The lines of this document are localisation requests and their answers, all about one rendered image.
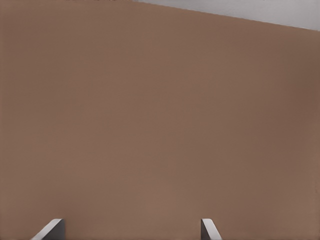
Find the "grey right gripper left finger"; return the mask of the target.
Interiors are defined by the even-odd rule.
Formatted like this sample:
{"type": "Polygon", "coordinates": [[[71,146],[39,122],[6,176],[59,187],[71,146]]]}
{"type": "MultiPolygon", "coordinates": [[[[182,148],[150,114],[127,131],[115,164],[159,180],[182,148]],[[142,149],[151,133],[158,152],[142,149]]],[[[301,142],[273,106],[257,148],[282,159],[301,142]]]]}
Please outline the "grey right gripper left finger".
{"type": "Polygon", "coordinates": [[[30,240],[66,240],[66,226],[63,218],[55,218],[30,240]]]}

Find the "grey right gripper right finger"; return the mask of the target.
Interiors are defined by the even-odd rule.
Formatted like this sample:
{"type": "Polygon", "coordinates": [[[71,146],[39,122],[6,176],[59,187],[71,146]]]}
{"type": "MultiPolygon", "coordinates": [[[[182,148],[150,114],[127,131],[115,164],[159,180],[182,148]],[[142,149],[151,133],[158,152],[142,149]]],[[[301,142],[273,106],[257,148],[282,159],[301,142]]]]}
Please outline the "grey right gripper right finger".
{"type": "Polygon", "coordinates": [[[222,237],[210,218],[201,219],[201,240],[222,240],[222,237]]]}

